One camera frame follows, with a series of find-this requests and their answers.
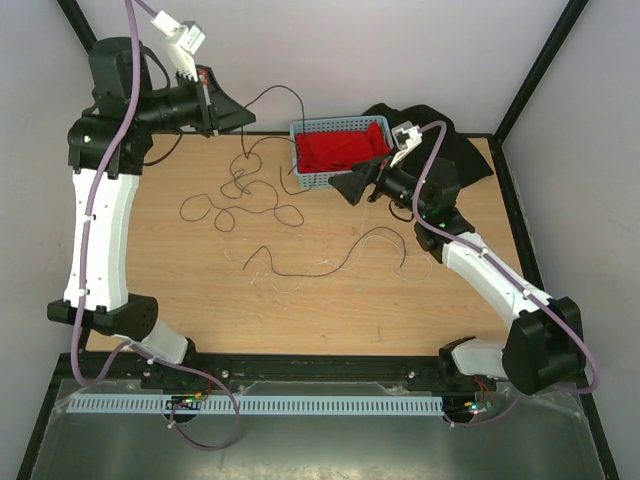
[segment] wooden tabletop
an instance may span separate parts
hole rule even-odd
[[[247,145],[260,138],[246,137]],[[175,137],[157,136],[154,141],[150,160],[167,151]],[[487,141],[472,142],[492,164]],[[189,219],[211,209],[203,220],[181,219],[183,201],[201,193],[223,208],[264,210],[275,205],[273,188],[260,183],[249,186],[251,194],[239,200],[220,193],[220,186],[231,179],[230,162],[241,151],[238,136],[185,137],[166,161],[145,169],[131,214],[129,291],[156,297],[160,316],[193,339],[199,351],[436,355],[439,347],[467,335],[506,338],[506,328],[491,307],[462,278],[422,252],[412,225],[395,220],[384,199],[351,207],[332,188],[285,194],[280,166],[287,189],[299,190],[297,178],[286,175],[291,168],[289,142],[270,139],[257,145],[262,170],[242,182],[274,185],[281,205],[300,210],[302,226],[279,223],[273,211],[256,215],[235,209],[235,228],[223,233],[214,226],[218,210],[205,197],[190,200],[183,209]],[[248,173],[256,166],[257,158],[251,156],[239,158],[234,169]],[[239,193],[233,184],[224,191]],[[464,189],[458,206],[493,250],[520,271],[496,177]],[[290,224],[301,220],[291,207],[278,210],[278,216]],[[232,226],[224,213],[218,220],[222,229]],[[267,266],[264,250],[243,270],[244,261],[266,245],[282,273],[328,272],[363,233],[380,226],[396,230],[406,242],[408,256],[401,269],[400,239],[379,229],[372,232],[379,236],[367,238],[364,247],[361,242],[343,269],[327,277],[278,277]],[[116,344],[93,332],[87,349],[108,350]]]

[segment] white bracket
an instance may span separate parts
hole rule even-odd
[[[422,133],[420,133],[419,127],[414,127],[411,122],[404,122],[391,129],[391,136],[398,148],[398,152],[389,164],[389,167],[393,168],[399,167],[404,157],[422,143]]]
[[[133,197],[138,188],[138,175],[118,175],[116,179],[103,174],[96,194],[93,215],[90,217],[89,258],[87,259],[87,286],[79,290],[80,243],[87,216],[86,201],[93,183],[95,170],[82,169],[73,175],[76,191],[76,231],[73,245],[73,263],[64,299],[78,306],[80,296],[86,296],[85,308],[98,306],[107,311],[121,307],[129,299],[125,278],[125,259],[129,216]]]
[[[204,42],[206,34],[195,22],[180,24],[164,11],[160,11],[151,23],[167,37],[164,47],[178,73],[198,82],[193,55]]]

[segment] black cable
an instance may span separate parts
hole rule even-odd
[[[414,217],[413,217],[413,212],[411,213],[411,218],[402,218],[400,215],[398,215],[396,212],[394,212],[394,211],[393,211],[392,205],[393,205],[393,200],[391,200],[391,201],[389,202],[389,213],[391,214],[391,216],[392,216],[393,218],[395,218],[395,219],[397,219],[397,220],[400,220],[401,222],[404,222],[404,223],[411,223],[411,222],[413,222],[413,218],[414,218]]]
[[[256,98],[254,98],[249,103],[247,103],[245,105],[245,108],[249,108],[251,105],[253,105],[258,100],[260,100],[266,93],[270,92],[271,90],[275,90],[276,88],[282,88],[284,90],[287,90],[288,92],[291,92],[298,99],[298,103],[300,104],[300,113],[302,114],[302,134],[304,135],[306,133],[306,120],[307,120],[307,117],[306,117],[306,114],[305,114],[305,109],[304,109],[304,102],[302,101],[302,98],[300,97],[300,95],[298,95],[298,93],[294,89],[292,89],[291,87],[287,87],[286,85],[280,85],[280,84],[271,85],[270,87],[265,88],[262,92],[260,92],[260,94]],[[290,138],[286,138],[286,137],[278,137],[278,136],[275,136],[275,135],[271,135],[269,137],[263,137],[260,140],[258,140],[256,143],[254,143],[251,146],[251,148],[249,149],[249,151],[247,152],[247,148],[246,148],[245,143],[244,143],[244,137],[245,137],[244,127],[240,127],[240,144],[242,146],[242,153],[244,154],[245,158],[249,158],[249,154],[253,151],[255,146],[258,143],[262,142],[263,140],[268,140],[268,139],[287,140],[290,143],[293,143],[293,145],[294,145],[294,147],[296,149],[296,163],[291,167],[291,169],[287,173],[287,176],[290,176],[293,173],[293,171],[296,169],[296,167],[298,166],[298,161],[300,159],[300,149],[298,148],[298,144],[294,140],[291,140]],[[310,187],[305,188],[303,190],[300,190],[298,192],[290,192],[284,186],[284,182],[282,180],[282,167],[280,167],[280,186],[282,187],[282,190],[284,190],[284,192],[287,195],[294,196],[294,195],[300,195],[301,193],[308,192],[309,190],[311,190],[315,186],[317,180],[318,180],[318,174],[316,173],[314,175],[314,177],[313,177],[313,182],[312,182]]]
[[[268,182],[265,182],[264,180],[253,180],[249,183],[242,183],[240,180],[242,180],[245,177],[248,177],[249,175],[253,175],[258,173],[261,169],[262,169],[262,158],[260,157],[260,155],[258,155],[257,153],[253,153],[251,152],[249,154],[249,157],[255,157],[258,160],[258,166],[247,172],[244,168],[239,168],[237,170],[234,170],[234,165],[235,163],[238,161],[238,159],[244,157],[244,154],[240,154],[237,157],[235,157],[231,163],[229,164],[229,172],[231,173],[231,180],[229,180],[227,183],[223,184],[220,186],[220,193],[222,194],[222,196],[224,196],[225,198],[228,198],[230,200],[238,200],[240,198],[242,198],[244,195],[251,195],[251,190],[249,189],[249,187],[251,185],[266,185],[267,187],[271,188],[273,190],[273,193],[275,194],[275,203],[272,207],[268,207],[265,208],[263,210],[249,210],[248,208],[245,207],[240,207],[237,205],[233,205],[231,207],[219,207],[218,205],[216,205],[213,200],[211,199],[211,197],[209,196],[209,194],[207,193],[199,193],[197,195],[192,195],[191,197],[188,197],[187,199],[185,199],[182,202],[182,205],[180,206],[180,218],[182,218],[182,220],[184,220],[185,222],[199,222],[201,220],[204,220],[209,213],[211,213],[212,209],[218,210],[218,214],[216,215],[214,221],[213,221],[213,226],[216,228],[216,230],[218,230],[219,232],[224,232],[224,233],[228,233],[233,231],[233,229],[236,226],[236,219],[233,216],[233,213],[231,213],[233,210],[240,210],[246,213],[250,213],[250,214],[254,214],[254,215],[261,215],[263,213],[266,212],[273,212],[273,216],[275,217],[275,219],[281,223],[282,225],[285,225],[287,227],[292,227],[292,228],[297,228],[297,227],[301,227],[302,225],[304,225],[304,215],[302,215],[302,212],[300,211],[300,209],[298,209],[298,207],[296,207],[295,205],[291,205],[291,204],[284,204],[281,205],[280,204],[280,195],[278,194],[278,190],[276,189],[276,187],[274,187],[273,185],[271,185]],[[229,193],[226,192],[226,187],[228,185],[234,185],[238,191],[239,194],[234,196],[234,195],[230,195]],[[184,208],[187,205],[187,203],[189,203],[191,200],[194,200],[196,198],[206,198],[207,201],[209,202],[209,208],[207,209],[207,211],[197,217],[197,218],[188,218],[187,216],[185,216],[184,214]],[[278,212],[280,210],[283,209],[290,209],[290,210],[294,210],[296,212],[296,214],[299,216],[300,221],[299,222],[295,222],[295,223],[291,223],[288,222],[286,220],[283,220],[282,218],[280,218],[278,216]],[[229,228],[223,228],[219,225],[219,221],[220,221],[220,217],[226,214],[230,219],[231,219],[231,227]]]
[[[329,275],[333,275],[334,273],[336,273],[337,271],[339,271],[342,267],[344,267],[344,265],[349,261],[349,257],[351,257],[351,254],[353,253],[353,251],[355,250],[355,248],[358,246],[358,244],[364,240],[369,234],[371,234],[372,232],[374,232],[375,230],[388,230],[389,232],[393,233],[394,235],[397,235],[398,238],[400,238],[400,241],[402,242],[402,261],[400,262],[400,265],[398,266],[398,268],[402,268],[402,266],[404,265],[405,260],[407,259],[407,245],[404,241],[404,238],[402,237],[402,235],[400,235],[398,232],[396,232],[394,229],[389,228],[389,227],[374,227],[371,230],[367,231],[366,233],[362,234],[360,236],[360,238],[358,238],[358,240],[355,241],[355,243],[351,246],[351,248],[349,249],[349,251],[347,252],[346,257],[344,258],[344,260],[342,261],[342,263],[340,263],[340,265],[338,265],[337,267],[335,267],[333,270],[329,271],[329,272],[325,272],[325,273],[282,273],[279,272],[278,270],[276,270],[276,268],[273,266],[273,255],[271,254],[271,250],[269,250],[269,247],[267,247],[266,245],[262,245],[261,247],[259,247],[255,252],[253,252],[253,255],[251,255],[246,262],[244,262],[244,266],[242,267],[242,270],[244,270],[245,268],[247,268],[247,265],[249,265],[249,262],[251,260],[253,260],[255,258],[256,255],[258,255],[258,253],[260,253],[261,250],[265,250],[267,252],[267,254],[269,255],[269,264],[270,264],[270,268],[271,271],[275,274],[278,275],[279,277],[302,277],[302,278],[320,278],[320,277],[328,277]]]
[[[158,158],[157,160],[154,160],[152,162],[143,163],[142,165],[144,165],[145,167],[153,167],[154,165],[157,165],[160,162],[163,162],[164,160],[169,158],[169,156],[174,152],[174,150],[176,148],[178,148],[178,145],[180,145],[180,142],[182,141],[182,137],[184,137],[184,135],[185,135],[184,132],[180,132],[178,134],[178,139],[176,140],[176,143],[174,143],[173,147],[171,147],[169,149],[169,151],[167,153],[165,153],[163,156],[161,156],[160,158]]]

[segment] thin wire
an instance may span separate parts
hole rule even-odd
[[[456,423],[456,422],[454,422],[453,420],[451,420],[451,418],[449,418],[449,415],[447,415],[447,412],[445,412],[444,410],[442,411],[442,416],[444,417],[444,419],[447,422],[449,422],[449,425],[451,426],[451,428],[454,428],[454,427],[462,427],[462,428],[484,427],[486,425],[491,425],[492,423],[496,423],[496,422],[502,420],[503,418],[505,418],[507,415],[509,415],[509,413],[511,413],[511,410],[513,410],[517,404],[518,404],[518,399],[515,399],[513,402],[511,402],[511,404],[506,409],[504,409],[502,412],[500,412],[495,417],[488,418],[487,420],[482,420],[481,422],[473,422],[473,424],[471,424],[471,425],[469,425],[469,423]]]
[[[151,8],[149,5],[144,3],[143,0],[133,0],[133,1],[136,2],[140,6],[140,8],[142,8],[145,12],[147,12],[152,17],[155,18],[158,15],[158,12],[156,12],[153,8]]]
[[[347,263],[347,261],[349,260],[349,257],[351,257],[351,254],[353,253],[353,251],[355,250],[355,248],[358,246],[358,244],[365,239],[365,237],[367,235],[369,235],[370,233],[376,231],[376,230],[387,230],[391,233],[393,233],[394,235],[397,235],[398,238],[400,238],[400,241],[402,242],[402,261],[400,262],[400,265],[398,266],[398,268],[402,268],[402,266],[404,265],[405,259],[407,258],[407,245],[404,241],[404,238],[402,237],[402,235],[400,235],[398,232],[396,232],[394,229],[389,228],[389,227],[374,227],[370,230],[368,230],[365,234],[363,234],[362,236],[360,236],[360,238],[358,238],[358,240],[355,241],[355,243],[351,246],[351,248],[349,249],[349,251],[347,252],[347,255],[345,256],[344,260],[337,266],[335,266],[335,268],[333,268],[333,270],[330,270],[328,272],[325,273],[283,273],[278,271],[275,266],[273,265],[273,255],[271,254],[271,250],[269,249],[268,246],[266,245],[261,245],[260,247],[258,247],[258,249],[253,252],[253,255],[251,255],[245,262],[244,262],[244,266],[242,267],[242,270],[245,270],[247,268],[247,265],[249,265],[249,262],[251,260],[253,260],[253,258],[255,258],[256,255],[258,255],[258,253],[260,253],[262,250],[266,251],[267,254],[269,255],[269,268],[271,269],[271,271],[275,274],[278,275],[279,277],[299,277],[299,278],[321,278],[321,277],[328,277],[329,275],[333,275],[334,273],[336,273],[338,270],[340,270],[342,267],[344,267],[344,265]]]
[[[243,178],[246,178],[250,175],[254,175],[256,173],[258,173],[261,169],[262,169],[262,157],[260,157],[260,155],[258,155],[257,153],[253,153],[250,152],[250,157],[253,156],[257,159],[258,161],[258,165],[255,169],[251,170],[251,171],[246,171],[244,168],[239,168],[237,170],[234,170],[234,166],[236,164],[236,161],[243,157],[243,154],[240,154],[238,156],[236,156],[231,163],[229,164],[229,172],[231,173],[231,180],[228,181],[227,183],[223,184],[220,187],[220,193],[225,197],[228,198],[230,200],[238,200],[240,198],[242,198],[244,195],[251,195],[251,190],[249,189],[249,187],[251,185],[265,185],[268,188],[270,188],[271,190],[273,190],[273,193],[275,195],[275,202],[273,204],[272,207],[267,207],[264,208],[262,210],[250,210],[248,208],[245,207],[241,207],[238,205],[232,205],[230,207],[221,207],[215,204],[215,202],[213,201],[213,199],[211,198],[211,196],[208,193],[198,193],[196,195],[192,195],[188,198],[186,198],[183,202],[182,205],[180,206],[180,210],[179,210],[179,215],[180,218],[182,220],[184,220],[185,222],[199,222],[201,220],[204,220],[209,213],[211,213],[211,211],[213,209],[218,210],[217,215],[215,216],[213,225],[215,227],[216,230],[218,230],[219,232],[223,232],[223,233],[229,233],[232,232],[235,229],[236,226],[236,218],[233,215],[232,211],[233,210],[240,210],[242,212],[246,212],[249,214],[253,214],[253,215],[262,215],[263,213],[266,212],[273,212],[273,216],[274,218],[281,223],[284,226],[287,227],[292,227],[292,228],[298,228],[301,227],[302,225],[304,225],[304,215],[302,214],[302,212],[300,211],[300,209],[298,207],[296,207],[295,205],[292,204],[280,204],[280,195],[278,193],[278,190],[276,189],[276,187],[274,187],[273,185],[271,185],[268,182],[265,182],[264,180],[253,180],[251,182],[248,183],[242,183],[241,180]],[[236,196],[230,195],[229,193],[226,192],[226,187],[229,185],[234,185],[239,193]],[[205,198],[207,200],[207,202],[209,203],[209,208],[207,209],[207,211],[202,214],[199,217],[196,218],[189,218],[188,216],[185,215],[184,213],[184,209],[187,206],[187,204],[189,202],[191,202],[194,199],[197,198]],[[280,212],[283,209],[288,209],[288,210],[293,210],[296,215],[299,217],[299,221],[297,222],[289,222],[286,221],[284,219],[282,219],[280,216],[278,216],[278,212]],[[220,225],[220,219],[223,215],[226,215],[230,220],[231,220],[231,226],[229,228],[224,228],[223,226]]]
[[[361,243],[360,243],[360,245],[361,245],[360,253],[358,254],[358,257],[356,258],[356,260],[355,260],[355,262],[354,262],[353,266],[351,266],[351,267],[349,267],[349,268],[347,268],[347,267],[339,267],[339,265],[336,265],[335,263],[331,263],[331,262],[330,262],[330,261],[328,261],[328,260],[323,260],[322,262],[318,262],[318,263],[316,263],[314,266],[312,266],[312,267],[309,269],[309,272],[308,272],[305,276],[303,276],[303,278],[302,278],[302,280],[300,281],[300,283],[298,283],[298,285],[296,285],[293,289],[291,289],[291,290],[281,290],[280,288],[278,288],[278,287],[276,286],[276,284],[275,284],[275,281],[274,281],[273,277],[271,277],[271,286],[272,286],[272,287],[273,287],[273,289],[274,289],[275,291],[277,291],[278,293],[282,293],[282,294],[290,294],[290,293],[294,293],[294,292],[295,292],[295,291],[297,291],[300,287],[302,287],[302,285],[304,284],[304,282],[305,282],[308,278],[314,278],[313,276],[310,276],[309,274],[310,274],[313,270],[315,270],[315,268],[316,268],[316,267],[318,267],[318,266],[320,266],[320,265],[323,265],[323,264],[331,265],[331,266],[336,267],[336,268],[338,268],[339,270],[344,271],[344,272],[348,272],[348,271],[350,271],[350,270],[353,270],[353,269],[356,267],[356,265],[358,264],[358,262],[359,262],[360,258],[362,257],[362,253],[364,252],[364,247],[365,247],[365,245],[366,245],[366,244],[367,244],[367,242],[368,242],[370,239],[372,239],[372,238],[380,238],[380,239],[382,239],[382,240],[385,240],[385,241],[387,241],[387,242],[390,242],[393,246],[395,246],[395,247],[396,247],[396,249],[398,250],[398,254],[399,254],[400,256],[398,257],[398,260],[397,260],[395,263],[398,263],[398,262],[404,261],[404,260],[406,260],[407,258],[420,257],[420,256],[421,256],[421,257],[424,257],[424,258],[427,260],[427,262],[429,262],[429,273],[428,273],[426,276],[424,276],[423,278],[421,278],[420,280],[410,280],[410,279],[408,279],[407,277],[405,277],[404,275],[402,275],[402,268],[396,267],[396,266],[395,266],[395,264],[394,264],[394,265],[391,267],[391,272],[392,272],[396,277],[398,277],[398,278],[400,278],[400,279],[404,280],[404,281],[405,281],[405,282],[407,282],[407,283],[411,283],[411,284],[418,284],[418,283],[422,283],[422,282],[424,282],[425,280],[427,280],[429,277],[431,277],[431,274],[433,273],[433,264],[431,263],[431,259],[430,259],[426,254],[424,254],[424,253],[418,253],[418,254],[415,254],[415,255],[406,255],[406,254],[405,254],[405,255],[402,255],[402,251],[400,250],[400,246],[399,246],[396,242],[394,242],[393,240],[391,240],[391,239],[389,239],[389,238],[387,238],[387,237],[383,237],[382,235],[376,235],[376,234],[369,234],[369,235],[365,234],[365,235],[363,235],[363,236],[364,236],[364,237],[366,237],[366,238],[365,238],[365,240],[364,240],[363,242],[361,242]],[[262,260],[260,260],[260,259],[258,259],[258,258],[249,258],[249,259],[247,259],[247,260],[234,260],[234,259],[232,259],[232,258],[230,258],[230,257],[229,257],[229,255],[227,254],[227,252],[223,252],[223,253],[224,253],[224,256],[227,258],[227,260],[229,260],[230,262],[237,262],[237,263],[258,262],[258,263],[260,263],[260,264],[264,265],[264,266],[265,266],[265,268],[270,269],[270,268],[269,268],[269,265],[267,265],[266,263],[264,263]],[[256,273],[256,275],[255,275],[255,276],[253,277],[253,279],[251,280],[251,282],[250,282],[250,283],[251,283],[252,285],[254,284],[254,282],[255,282],[256,278],[258,277],[258,275],[260,275],[260,272],[257,272],[257,273]]]
[[[154,165],[159,164],[160,162],[163,162],[164,160],[166,160],[167,158],[169,158],[169,156],[171,156],[171,154],[175,151],[176,148],[178,148],[178,145],[180,145],[180,142],[182,141],[182,138],[184,137],[184,133],[180,133],[178,134],[178,138],[176,140],[176,142],[173,144],[173,147],[171,147],[169,149],[169,151],[167,153],[165,153],[164,155],[162,155],[160,158],[158,158],[157,160],[153,160],[151,162],[146,162],[143,163],[143,165],[145,167],[153,167]]]
[[[288,92],[291,92],[298,99],[298,103],[300,104],[300,113],[302,115],[302,134],[304,135],[306,133],[306,121],[307,121],[307,117],[306,117],[306,113],[305,113],[305,109],[304,109],[304,102],[302,101],[302,97],[300,97],[300,95],[298,95],[298,93],[294,89],[292,89],[291,87],[287,87],[286,85],[280,85],[280,84],[271,85],[270,87],[265,88],[262,92],[260,92],[260,94],[256,98],[254,98],[249,103],[247,103],[245,105],[245,108],[249,108],[251,105],[253,105],[258,100],[260,100],[266,93],[270,92],[271,90],[275,90],[276,88],[282,88],[283,90],[287,90]],[[245,133],[244,133],[244,126],[243,126],[243,127],[240,127],[240,145],[242,146],[242,153],[244,154],[245,158],[249,158],[249,154],[251,153],[253,148],[258,143],[262,142],[263,140],[269,140],[269,139],[287,140],[288,142],[293,144],[293,146],[294,146],[294,148],[296,150],[296,161],[294,162],[293,166],[291,167],[291,169],[287,173],[287,176],[290,176],[293,173],[293,171],[298,167],[298,162],[300,160],[300,148],[299,148],[297,142],[295,142],[294,140],[292,140],[290,138],[286,138],[286,137],[281,137],[281,136],[278,137],[278,136],[271,135],[269,137],[264,137],[264,138],[261,138],[260,140],[258,140],[256,143],[253,144],[251,149],[247,152],[247,149],[246,149],[245,143],[244,143],[244,137],[245,137]],[[311,186],[309,186],[308,188],[302,189],[302,190],[300,190],[298,192],[290,192],[284,186],[284,182],[282,180],[282,167],[280,167],[280,186],[282,187],[282,190],[287,195],[294,196],[294,195],[300,195],[301,193],[308,192],[309,190],[311,190],[315,186],[317,180],[318,180],[318,174],[316,173],[314,175],[314,177],[313,177],[313,182],[311,183]]]

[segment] purple cable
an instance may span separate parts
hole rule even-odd
[[[150,7],[148,7],[144,2],[140,0],[135,0],[135,1],[149,14],[155,16],[155,12]],[[87,204],[84,211],[84,214],[88,218],[90,218],[93,215],[93,205],[96,200],[96,194],[98,192],[98,187],[100,186],[102,176],[104,175],[104,172],[106,171],[107,166],[109,165],[109,161],[111,160],[113,153],[115,152],[116,148],[118,148],[118,145],[120,144],[124,136],[127,134],[127,131],[129,130],[129,127],[133,122],[133,119],[136,113],[136,108],[138,106],[138,100],[140,97],[140,40],[138,35],[138,25],[136,22],[136,16],[133,10],[133,4],[131,3],[131,0],[124,0],[124,4],[127,10],[127,17],[129,20],[129,29],[131,31],[131,55],[133,57],[132,58],[133,79],[131,83],[131,99],[129,101],[129,107],[127,108],[127,112],[124,116],[124,119],[122,120],[122,124],[120,125],[120,128],[116,132],[111,142],[109,143],[107,150],[104,152],[104,155],[102,156],[102,159],[100,160],[100,164],[98,165],[98,168],[96,170],[95,177],[93,178],[93,182],[91,183],[91,188],[89,190],[89,196],[87,198]],[[91,231],[91,222],[87,221],[83,225],[82,238],[80,242],[80,262],[79,262],[80,271],[78,274],[79,289],[86,289],[86,286],[87,286],[87,258],[89,253],[90,231]],[[120,343],[111,352],[111,354],[107,358],[107,361],[104,363],[102,370],[100,371],[100,374],[96,378],[94,378],[93,380],[87,380],[86,378],[84,378],[82,376],[82,372],[80,371],[80,365],[78,361],[78,343],[80,341],[80,330],[82,328],[82,317],[84,315],[85,305],[86,305],[86,296],[80,295],[78,299],[78,308],[76,310],[76,316],[73,323],[73,334],[71,335],[71,369],[73,371],[74,378],[81,386],[88,387],[91,385],[95,385],[96,383],[99,383],[102,380],[104,380],[116,356],[125,347],[131,346],[132,349],[135,352],[137,352],[139,355],[145,358],[153,358],[151,354],[147,353],[146,351],[142,350],[139,347],[132,345],[132,342],[125,341]],[[154,358],[154,361],[156,361],[161,365],[173,368],[175,370],[193,373],[195,375],[199,375],[203,378],[206,378],[207,380],[218,385],[222,389],[222,391],[226,393],[227,396],[231,399],[231,403],[233,404],[233,409],[235,411],[235,428],[231,436],[229,437],[229,439],[227,439],[226,441],[222,442],[219,445],[207,446],[207,445],[203,445],[201,443],[195,442],[191,440],[189,437],[187,437],[187,435],[180,429],[180,427],[172,423],[172,427],[182,436],[182,438],[184,438],[184,440],[189,445],[195,448],[198,448],[200,450],[209,450],[209,451],[220,450],[225,447],[228,447],[238,439],[238,432],[239,432],[238,426],[240,423],[240,407],[235,397],[231,393],[231,391],[222,382],[220,382],[217,378],[213,377],[212,375],[209,375],[208,373],[201,372],[193,368],[169,363],[159,358]],[[171,417],[170,417],[171,422],[174,422],[173,418],[178,406],[174,407],[174,409],[171,412]]]
[[[152,17],[155,18],[156,15],[158,15],[158,12],[156,12],[153,8],[151,8],[149,5],[144,3],[142,0],[134,0],[134,2],[136,2],[140,6],[140,8],[142,8],[145,12],[147,12]]]
[[[175,370],[180,370],[181,372],[193,373],[194,375],[198,375],[198,376],[200,376],[202,378],[206,378],[207,380],[215,383],[218,387],[220,387],[220,389],[231,400],[231,403],[233,405],[233,410],[235,412],[235,414],[234,414],[235,425],[234,425],[233,431],[231,432],[231,435],[229,436],[229,438],[227,440],[225,440],[224,442],[219,443],[217,445],[204,445],[202,443],[196,442],[195,440],[192,440],[191,438],[189,438],[182,431],[182,429],[178,426],[178,424],[175,423],[175,420],[174,420],[174,415],[176,413],[176,410],[178,408],[180,408],[180,406],[182,404],[176,404],[176,405],[173,406],[173,408],[171,409],[171,415],[169,417],[169,421],[171,422],[169,424],[169,427],[171,429],[177,431],[180,434],[180,436],[182,436],[182,438],[189,445],[191,445],[194,448],[197,448],[198,450],[204,450],[204,451],[210,452],[210,451],[214,451],[214,450],[222,450],[223,448],[227,448],[228,446],[232,445],[233,443],[235,443],[238,440],[239,433],[240,433],[240,429],[239,429],[239,426],[240,426],[240,405],[238,405],[238,401],[233,396],[233,393],[231,393],[231,391],[225,386],[224,383],[222,383],[220,380],[215,378],[213,375],[209,375],[206,372],[202,372],[200,370],[196,370],[195,368],[185,367],[183,365],[176,365],[175,363],[165,362],[164,360],[162,360],[160,358],[154,358],[153,355],[149,354],[148,352],[144,351],[143,349],[141,349],[141,348],[139,348],[137,346],[133,346],[132,348],[141,357],[148,358],[148,359],[153,359],[154,362],[157,362],[160,365],[164,365],[166,367],[170,367],[170,368],[173,368]]]
[[[511,405],[509,405],[507,408],[505,408],[502,412],[500,412],[495,417],[482,420],[481,422],[478,422],[478,423],[456,423],[449,418],[449,415],[447,415],[447,412],[445,412],[444,410],[442,411],[442,416],[447,422],[449,422],[449,424],[453,426],[460,426],[462,428],[484,427],[486,425],[491,425],[492,423],[502,420],[504,417],[509,415],[511,410],[513,410],[517,404],[518,404],[518,399],[515,399],[513,402],[511,402]]]
[[[127,108],[127,112],[124,116],[124,119],[122,120],[122,124],[120,125],[120,128],[118,129],[115,136],[111,140],[111,143],[109,143],[109,146],[104,152],[104,155],[100,160],[100,164],[98,165],[98,169],[96,170],[96,175],[93,178],[93,182],[91,183],[89,196],[87,198],[87,205],[84,210],[84,214],[88,218],[93,215],[93,204],[96,200],[96,194],[98,192],[98,187],[100,186],[102,176],[106,171],[107,166],[109,165],[109,161],[111,160],[113,153],[116,151],[116,148],[118,148],[118,145],[127,134],[127,130],[129,130],[129,127],[133,122],[136,108],[138,106],[138,99],[140,97],[140,41],[138,37],[138,25],[136,23],[136,15],[133,11],[133,4],[131,3],[131,0],[124,0],[124,4],[127,10],[129,29],[131,30],[131,55],[133,57],[131,100],[129,101],[129,107]],[[90,231],[91,221],[86,221],[82,228],[82,240],[80,242],[80,272],[78,273],[80,290],[85,290],[87,287],[87,257],[89,251]],[[116,347],[112,354],[109,355],[109,358],[104,364],[100,375],[98,375],[93,380],[87,380],[86,378],[84,378],[82,376],[82,372],[80,371],[80,365],[78,362],[78,342],[80,341],[80,330],[82,327],[82,317],[84,315],[85,302],[85,295],[81,295],[78,300],[78,309],[76,310],[76,318],[73,323],[73,334],[71,335],[71,370],[73,371],[73,376],[76,381],[83,387],[88,387],[104,379],[117,353],[125,346],[127,346],[129,342],[123,342]]]
[[[420,216],[420,213],[418,212],[418,199],[420,198],[420,191],[422,190],[423,182],[426,180],[427,175],[429,174],[429,170],[431,170],[433,162],[435,161],[436,156],[440,151],[440,147],[442,146],[442,142],[444,141],[445,133],[447,132],[447,124],[439,120],[436,122],[429,123],[428,125],[425,125],[424,127],[420,128],[420,132],[426,132],[427,130],[430,130],[435,127],[440,127],[440,133],[438,134],[438,138],[436,140],[435,145],[433,146],[433,150],[431,150],[431,154],[429,155],[429,158],[425,163],[424,169],[422,170],[422,174],[418,178],[418,184],[416,185],[416,189],[413,192],[413,199],[412,199],[413,215],[415,216],[416,221],[427,230],[430,230],[431,232],[437,235],[440,235],[448,240],[458,242],[464,245],[465,247],[468,247],[472,251],[478,254],[481,254],[482,253],[481,247],[479,247],[478,245],[475,245],[472,242],[469,242],[468,240],[451,235],[450,233],[445,232],[444,230],[440,230],[439,228],[428,224],[423,220],[423,218]],[[587,348],[587,346],[582,341],[582,339],[569,327],[569,325],[567,325],[547,305],[545,305],[541,300],[539,300],[533,294],[527,293],[525,286],[520,284],[520,282],[516,278],[514,278],[513,275],[511,275],[502,265],[500,265],[500,262],[498,262],[493,257],[493,255],[487,254],[484,256],[484,258],[486,258],[487,262],[489,262],[509,283],[511,283],[515,288],[517,288],[525,296],[525,298],[527,298],[528,300],[531,300],[547,316],[549,316],[555,323],[557,323],[558,326],[562,328],[562,330],[564,330],[564,332],[569,336],[569,338],[571,338],[571,340],[575,342],[575,344],[578,346],[580,351],[583,353],[583,355],[587,359],[587,362],[589,363],[591,372],[593,374],[593,380],[591,382],[591,385],[585,388],[579,388],[579,389],[568,389],[565,387],[556,387],[556,388],[565,392],[577,393],[577,394],[591,393],[596,388],[598,388],[598,385],[600,384],[600,369],[596,364],[595,357],[593,356],[591,351]]]

